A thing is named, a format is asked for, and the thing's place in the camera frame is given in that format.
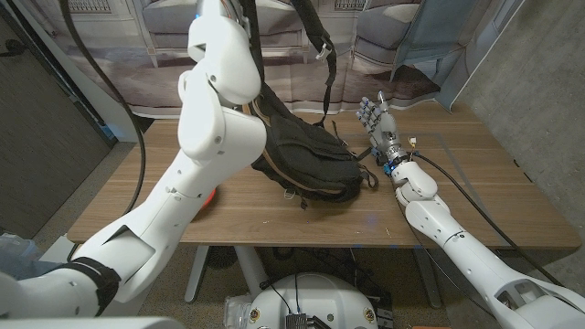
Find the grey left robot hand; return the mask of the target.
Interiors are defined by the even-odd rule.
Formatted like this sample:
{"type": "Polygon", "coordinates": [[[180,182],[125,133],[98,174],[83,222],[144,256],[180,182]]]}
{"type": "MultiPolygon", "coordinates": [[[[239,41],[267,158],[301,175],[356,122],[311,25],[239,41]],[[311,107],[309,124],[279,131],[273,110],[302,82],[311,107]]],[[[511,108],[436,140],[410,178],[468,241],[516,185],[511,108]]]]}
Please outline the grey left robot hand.
{"type": "Polygon", "coordinates": [[[244,17],[239,0],[197,0],[195,18],[202,16],[224,16],[238,23],[244,17]]]}

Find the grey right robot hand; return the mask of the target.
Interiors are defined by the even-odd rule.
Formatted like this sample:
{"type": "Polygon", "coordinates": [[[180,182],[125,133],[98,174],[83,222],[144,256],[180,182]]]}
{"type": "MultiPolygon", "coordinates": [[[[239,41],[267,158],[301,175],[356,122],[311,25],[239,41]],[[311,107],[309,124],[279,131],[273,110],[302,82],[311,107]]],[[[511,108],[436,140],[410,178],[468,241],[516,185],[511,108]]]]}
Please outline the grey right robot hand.
{"type": "Polygon", "coordinates": [[[408,162],[410,157],[401,146],[397,122],[389,111],[384,93],[378,93],[378,102],[363,97],[359,105],[356,117],[369,135],[377,163],[393,171],[401,163],[408,162]]]}

